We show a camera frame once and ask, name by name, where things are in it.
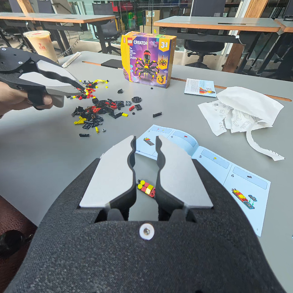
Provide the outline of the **plastic cup with beige drink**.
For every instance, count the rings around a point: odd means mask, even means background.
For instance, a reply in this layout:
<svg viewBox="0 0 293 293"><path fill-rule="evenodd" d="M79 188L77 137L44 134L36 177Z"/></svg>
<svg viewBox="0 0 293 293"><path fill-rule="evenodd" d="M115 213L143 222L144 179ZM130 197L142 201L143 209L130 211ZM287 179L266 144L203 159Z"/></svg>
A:
<svg viewBox="0 0 293 293"><path fill-rule="evenodd" d="M29 31L23 33L23 35L30 42L36 53L59 64L49 31Z"/></svg>

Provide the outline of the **background desk with wooden edge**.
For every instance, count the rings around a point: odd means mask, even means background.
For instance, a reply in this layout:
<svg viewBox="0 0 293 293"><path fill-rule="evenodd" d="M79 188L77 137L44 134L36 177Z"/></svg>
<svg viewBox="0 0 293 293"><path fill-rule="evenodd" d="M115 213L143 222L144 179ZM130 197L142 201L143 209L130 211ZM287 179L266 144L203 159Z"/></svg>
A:
<svg viewBox="0 0 293 293"><path fill-rule="evenodd" d="M280 25L280 30L278 31L278 34L282 33L293 33L293 21L284 20L281 18L276 18L274 21Z"/></svg>
<svg viewBox="0 0 293 293"><path fill-rule="evenodd" d="M102 53L107 54L105 37L101 25L115 20L114 15L78 15L78 14L54 14L54 13L1 13L1 20L30 21L36 26L43 26L53 31L85 31L85 24L97 28Z"/></svg>
<svg viewBox="0 0 293 293"><path fill-rule="evenodd" d="M271 18L233 18L233 17L199 17L172 16L154 23L163 27L167 35L182 40L209 41L245 44L240 36L182 33L181 29L201 29L213 31L270 32L277 33L281 26Z"/></svg>

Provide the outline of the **pile of mostly black bricks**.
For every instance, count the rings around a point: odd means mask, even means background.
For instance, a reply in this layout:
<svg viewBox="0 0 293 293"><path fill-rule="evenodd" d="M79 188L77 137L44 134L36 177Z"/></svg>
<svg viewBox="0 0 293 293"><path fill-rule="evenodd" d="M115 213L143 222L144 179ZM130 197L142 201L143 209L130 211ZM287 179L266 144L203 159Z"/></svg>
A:
<svg viewBox="0 0 293 293"><path fill-rule="evenodd" d="M90 105L86 108L78 106L75 108L71 114L73 117L77 116L78 120L74 121L74 125L81 125L82 129L90 130L95 127L103 125L104 116L109 115L114 119L120 117L127 117L128 114L122 111L122 108L130 106L130 110L133 110L134 105L132 101L119 101L119 100L98 100L92 99L93 105Z"/></svg>

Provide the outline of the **light blue instruction booklet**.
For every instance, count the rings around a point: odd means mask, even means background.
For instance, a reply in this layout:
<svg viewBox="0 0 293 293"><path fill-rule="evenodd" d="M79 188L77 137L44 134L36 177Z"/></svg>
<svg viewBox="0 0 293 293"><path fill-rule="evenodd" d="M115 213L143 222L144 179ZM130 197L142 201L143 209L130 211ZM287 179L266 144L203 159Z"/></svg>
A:
<svg viewBox="0 0 293 293"><path fill-rule="evenodd" d="M254 232L261 236L268 201L270 181L230 162L202 147L186 132L152 125L136 142L136 153L157 159L156 136L163 135L197 159L232 195L250 221Z"/></svg>

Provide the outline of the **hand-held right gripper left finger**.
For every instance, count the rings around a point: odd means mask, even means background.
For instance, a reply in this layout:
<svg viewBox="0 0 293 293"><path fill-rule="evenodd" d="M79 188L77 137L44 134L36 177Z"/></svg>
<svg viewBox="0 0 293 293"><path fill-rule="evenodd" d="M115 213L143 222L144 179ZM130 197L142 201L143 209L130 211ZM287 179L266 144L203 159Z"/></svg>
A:
<svg viewBox="0 0 293 293"><path fill-rule="evenodd" d="M136 136L130 135L102 154L79 207L129 209L133 206L135 152Z"/></svg>

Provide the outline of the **pile of small red yellow bricks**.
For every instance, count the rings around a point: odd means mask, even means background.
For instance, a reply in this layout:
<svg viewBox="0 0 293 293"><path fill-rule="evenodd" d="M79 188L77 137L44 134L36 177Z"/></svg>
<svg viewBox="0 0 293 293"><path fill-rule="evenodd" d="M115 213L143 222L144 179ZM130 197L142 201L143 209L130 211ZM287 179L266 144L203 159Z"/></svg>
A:
<svg viewBox="0 0 293 293"><path fill-rule="evenodd" d="M82 83L82 85L84 86L84 89L78 89L79 94L75 95L75 96L66 96L66 98L68 99L79 99L79 100L83 100L83 99L88 99L88 98L93 98L96 99L95 96L95 91L98 88L98 84L92 84L92 82L90 81L82 81L79 80L80 83Z"/></svg>

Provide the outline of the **person's maroon knitted clothing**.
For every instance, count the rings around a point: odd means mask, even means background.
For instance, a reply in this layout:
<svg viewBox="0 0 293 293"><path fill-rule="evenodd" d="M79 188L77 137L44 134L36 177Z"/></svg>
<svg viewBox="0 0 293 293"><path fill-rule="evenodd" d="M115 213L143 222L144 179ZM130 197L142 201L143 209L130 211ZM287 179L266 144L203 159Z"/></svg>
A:
<svg viewBox="0 0 293 293"><path fill-rule="evenodd" d="M37 226L0 198L0 291L4 292L18 272Z"/></svg>

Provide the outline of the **red yellow black brick assembly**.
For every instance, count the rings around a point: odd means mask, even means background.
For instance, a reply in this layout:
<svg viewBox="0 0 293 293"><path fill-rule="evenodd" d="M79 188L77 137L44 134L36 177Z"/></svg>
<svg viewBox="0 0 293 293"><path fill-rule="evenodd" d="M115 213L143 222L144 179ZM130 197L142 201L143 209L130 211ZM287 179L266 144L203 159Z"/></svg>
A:
<svg viewBox="0 0 293 293"><path fill-rule="evenodd" d="M146 194L147 196L151 198L155 198L156 194L156 188L155 186L151 185L150 183L144 181L144 180L137 180L136 184L137 190L141 191L142 193Z"/></svg>

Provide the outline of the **small blue folded leaflet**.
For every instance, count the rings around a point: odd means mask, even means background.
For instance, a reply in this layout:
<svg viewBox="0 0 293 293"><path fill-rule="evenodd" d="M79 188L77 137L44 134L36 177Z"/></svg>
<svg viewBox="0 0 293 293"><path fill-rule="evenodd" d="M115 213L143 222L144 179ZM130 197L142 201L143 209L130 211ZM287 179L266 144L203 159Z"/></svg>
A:
<svg viewBox="0 0 293 293"><path fill-rule="evenodd" d="M217 95L213 81L189 78L186 80L184 93L212 98Z"/></svg>

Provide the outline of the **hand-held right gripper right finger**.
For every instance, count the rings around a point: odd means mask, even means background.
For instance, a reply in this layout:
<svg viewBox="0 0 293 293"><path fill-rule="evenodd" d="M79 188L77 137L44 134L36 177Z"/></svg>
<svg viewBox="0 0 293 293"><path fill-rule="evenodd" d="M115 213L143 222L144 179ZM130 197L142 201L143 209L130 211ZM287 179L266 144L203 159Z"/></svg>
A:
<svg viewBox="0 0 293 293"><path fill-rule="evenodd" d="M163 210L211 209L213 203L191 156L166 137L156 136L156 201Z"/></svg>

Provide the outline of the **paper wrapped straw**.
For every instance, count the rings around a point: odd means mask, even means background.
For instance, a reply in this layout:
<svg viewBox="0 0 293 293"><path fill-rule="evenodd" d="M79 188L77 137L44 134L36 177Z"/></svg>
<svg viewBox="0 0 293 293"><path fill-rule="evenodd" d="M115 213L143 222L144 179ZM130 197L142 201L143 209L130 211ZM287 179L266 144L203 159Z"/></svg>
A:
<svg viewBox="0 0 293 293"><path fill-rule="evenodd" d="M63 68L68 67L73 61L75 61L79 56L81 55L81 52L76 52L74 55L72 55L64 64L62 64Z"/></svg>

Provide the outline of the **person's left hand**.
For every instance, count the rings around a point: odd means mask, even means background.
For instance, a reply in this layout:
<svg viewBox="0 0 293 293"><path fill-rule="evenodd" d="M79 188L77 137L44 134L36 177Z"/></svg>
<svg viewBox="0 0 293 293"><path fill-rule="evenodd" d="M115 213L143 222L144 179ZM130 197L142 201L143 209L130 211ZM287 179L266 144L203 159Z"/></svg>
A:
<svg viewBox="0 0 293 293"><path fill-rule="evenodd" d="M0 118L12 110L24 110L33 107L24 90L16 90L0 82Z"/></svg>

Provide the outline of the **wooden pillar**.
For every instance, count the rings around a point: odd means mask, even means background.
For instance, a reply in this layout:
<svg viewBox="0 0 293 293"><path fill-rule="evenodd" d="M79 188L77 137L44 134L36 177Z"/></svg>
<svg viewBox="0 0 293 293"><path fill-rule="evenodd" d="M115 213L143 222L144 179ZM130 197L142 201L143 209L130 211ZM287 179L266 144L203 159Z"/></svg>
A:
<svg viewBox="0 0 293 293"><path fill-rule="evenodd" d="M239 17L241 18L260 18L268 0L249 0L244 1ZM225 61L222 71L234 73L239 61L242 57L244 46L241 44L233 44L229 55Z"/></svg>
<svg viewBox="0 0 293 293"><path fill-rule="evenodd" d="M34 9L29 0L17 0L17 3L24 14L34 13Z"/></svg>

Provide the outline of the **brown cardboard box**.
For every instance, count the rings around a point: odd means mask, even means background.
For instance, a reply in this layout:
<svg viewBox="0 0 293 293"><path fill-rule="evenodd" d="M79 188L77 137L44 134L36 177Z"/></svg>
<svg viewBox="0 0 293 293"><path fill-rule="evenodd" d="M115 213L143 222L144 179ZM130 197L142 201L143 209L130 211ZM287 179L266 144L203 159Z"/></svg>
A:
<svg viewBox="0 0 293 293"><path fill-rule="evenodd" d="M145 11L145 25L154 26L156 21L160 20L160 10L146 10Z"/></svg>
<svg viewBox="0 0 293 293"><path fill-rule="evenodd" d="M159 29L160 27L157 27L157 26L143 26L143 25L140 25L140 32L141 33L147 33L147 34L159 34Z"/></svg>

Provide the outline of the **torn white paper strip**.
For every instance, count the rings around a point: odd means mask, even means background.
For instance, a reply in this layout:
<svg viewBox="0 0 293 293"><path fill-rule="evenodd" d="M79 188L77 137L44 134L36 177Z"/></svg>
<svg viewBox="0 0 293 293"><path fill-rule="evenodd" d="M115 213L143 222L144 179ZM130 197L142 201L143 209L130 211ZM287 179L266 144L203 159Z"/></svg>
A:
<svg viewBox="0 0 293 293"><path fill-rule="evenodd" d="M256 150L257 152L261 153L261 154L264 154L266 156L269 156L271 157L274 161L280 161L280 160L284 160L285 158L281 155L279 155L278 153L276 152L273 152L269 149L264 149L264 148L261 148L252 138L252 134L251 132L253 130L255 130L255 126L257 125L250 125L247 130L246 130L246 139L247 139L247 142L248 144L254 149Z"/></svg>

